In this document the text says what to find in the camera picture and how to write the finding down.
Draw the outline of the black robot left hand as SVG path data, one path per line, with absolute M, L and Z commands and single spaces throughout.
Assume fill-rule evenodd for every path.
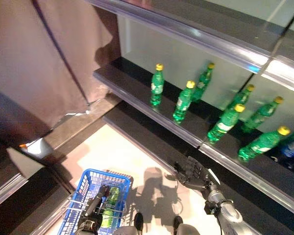
M 98 230 L 102 223 L 102 214 L 104 211 L 104 209 L 102 209 L 100 206 L 102 204 L 102 198 L 108 195 L 109 190 L 110 187 L 108 185 L 102 185 L 94 198 L 89 199 L 89 205 L 81 213 L 79 218 L 75 235 L 98 234 Z

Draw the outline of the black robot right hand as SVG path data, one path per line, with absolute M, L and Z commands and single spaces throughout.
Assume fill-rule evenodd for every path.
M 207 191 L 220 189 L 220 182 L 211 169 L 204 167 L 193 157 L 189 156 L 184 164 L 174 162 L 177 180 L 187 188 Z

